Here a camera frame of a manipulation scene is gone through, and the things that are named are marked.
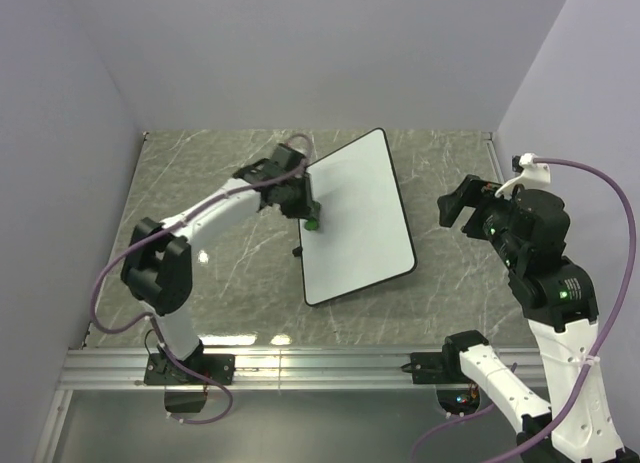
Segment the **green whiteboard eraser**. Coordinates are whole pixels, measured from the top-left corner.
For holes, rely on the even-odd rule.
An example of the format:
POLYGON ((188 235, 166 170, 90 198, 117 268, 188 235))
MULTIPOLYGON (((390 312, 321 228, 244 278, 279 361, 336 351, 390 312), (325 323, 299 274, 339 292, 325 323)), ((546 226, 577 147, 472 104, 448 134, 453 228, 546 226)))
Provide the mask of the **green whiteboard eraser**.
POLYGON ((317 231, 320 228, 320 222, 316 218, 310 218, 304 222, 304 229, 306 231, 317 231))

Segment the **white whiteboard black frame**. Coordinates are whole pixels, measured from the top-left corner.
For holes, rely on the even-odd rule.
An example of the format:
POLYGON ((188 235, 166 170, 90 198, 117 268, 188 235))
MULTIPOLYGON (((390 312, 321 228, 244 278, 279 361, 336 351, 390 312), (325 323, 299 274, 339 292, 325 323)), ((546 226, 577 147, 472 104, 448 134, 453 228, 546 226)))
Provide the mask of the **white whiteboard black frame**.
POLYGON ((376 128, 308 167, 319 228, 299 225, 310 306, 412 273, 418 264, 390 145, 376 128))

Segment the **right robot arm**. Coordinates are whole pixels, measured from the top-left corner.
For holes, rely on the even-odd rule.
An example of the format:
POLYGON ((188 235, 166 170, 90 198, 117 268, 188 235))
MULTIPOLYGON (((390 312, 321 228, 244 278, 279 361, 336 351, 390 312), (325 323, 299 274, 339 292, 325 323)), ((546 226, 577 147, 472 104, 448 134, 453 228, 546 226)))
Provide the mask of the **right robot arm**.
POLYGON ((445 339, 438 353, 410 356, 403 371, 416 384, 467 383, 483 390, 507 418, 525 462, 636 462, 608 408, 596 343, 598 308, 584 269, 564 254, 569 215, 561 198, 522 184, 511 197, 500 186, 466 176, 438 198, 439 223, 450 227, 462 209, 463 233, 487 241, 507 269, 541 356, 547 399, 537 396, 500 359, 488 339, 468 330, 445 339))

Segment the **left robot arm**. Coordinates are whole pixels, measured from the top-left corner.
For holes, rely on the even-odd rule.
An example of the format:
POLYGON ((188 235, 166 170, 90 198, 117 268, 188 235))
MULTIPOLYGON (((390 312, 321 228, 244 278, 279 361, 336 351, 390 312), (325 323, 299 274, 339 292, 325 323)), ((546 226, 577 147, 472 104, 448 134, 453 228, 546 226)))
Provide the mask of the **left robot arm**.
POLYGON ((189 209, 135 226, 120 278, 150 314, 166 371, 180 385, 211 375, 204 345, 186 307, 193 265, 202 247, 229 228, 276 206, 307 231, 320 227, 321 205, 313 197, 309 154, 278 144, 273 153, 236 170, 220 189, 189 209))

